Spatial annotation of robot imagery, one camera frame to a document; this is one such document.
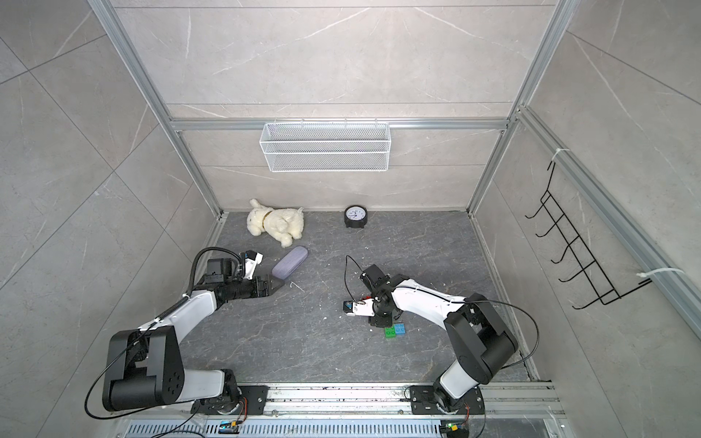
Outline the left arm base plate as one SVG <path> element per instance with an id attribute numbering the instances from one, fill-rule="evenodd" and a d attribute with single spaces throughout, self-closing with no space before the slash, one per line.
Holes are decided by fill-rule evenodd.
<path id="1" fill-rule="evenodd" d="M 225 392 L 215 398 L 193 403 L 191 414 L 204 415 L 262 415 L 268 400 L 266 385 L 238 386 L 232 394 Z"/>

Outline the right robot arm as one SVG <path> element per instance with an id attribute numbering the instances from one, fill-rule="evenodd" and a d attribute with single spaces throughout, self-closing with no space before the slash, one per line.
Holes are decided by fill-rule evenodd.
<path id="1" fill-rule="evenodd" d="M 346 301 L 346 314 L 367 317 L 372 326 L 387 329 L 395 315 L 409 312 L 447 332 L 456 360 L 434 383 L 434 399 L 444 412 L 454 412 L 468 392 L 490 383 L 518 351 L 515 335 L 494 309 L 496 303 L 478 293 L 452 296 L 404 275 L 389 277 L 376 265 L 360 279 L 369 295 Z"/>

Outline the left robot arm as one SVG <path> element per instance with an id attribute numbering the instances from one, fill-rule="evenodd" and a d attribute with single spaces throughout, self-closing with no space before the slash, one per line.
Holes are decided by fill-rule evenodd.
<path id="1" fill-rule="evenodd" d="M 204 319 L 235 299 L 269 297 L 284 286 L 272 275 L 204 275 L 184 297 L 152 323 L 112 336 L 103 380 L 108 412 L 192 402 L 207 414 L 230 414 L 243 407 L 231 370 L 187 370 L 180 342 Z"/>

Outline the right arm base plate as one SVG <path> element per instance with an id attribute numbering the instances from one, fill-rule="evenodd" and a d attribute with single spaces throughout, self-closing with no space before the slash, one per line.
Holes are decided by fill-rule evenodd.
<path id="1" fill-rule="evenodd" d="M 474 415 L 485 413 L 485 403 L 479 387 L 466 392 L 461 398 L 450 396 L 434 385 L 412 385 L 403 393 L 414 415 Z"/>

